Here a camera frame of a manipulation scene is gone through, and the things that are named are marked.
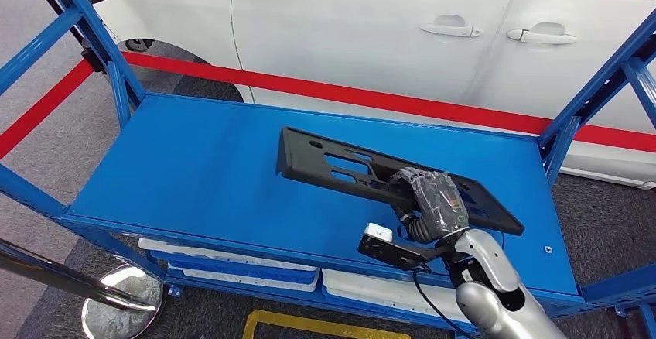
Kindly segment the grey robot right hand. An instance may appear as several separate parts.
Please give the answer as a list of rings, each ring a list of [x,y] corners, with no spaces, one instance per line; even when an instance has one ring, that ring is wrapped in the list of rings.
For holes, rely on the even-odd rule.
[[[411,209],[393,207],[409,240],[428,244],[470,227],[466,207],[449,174],[405,167],[391,177],[390,184],[409,186],[419,206],[420,216]]]

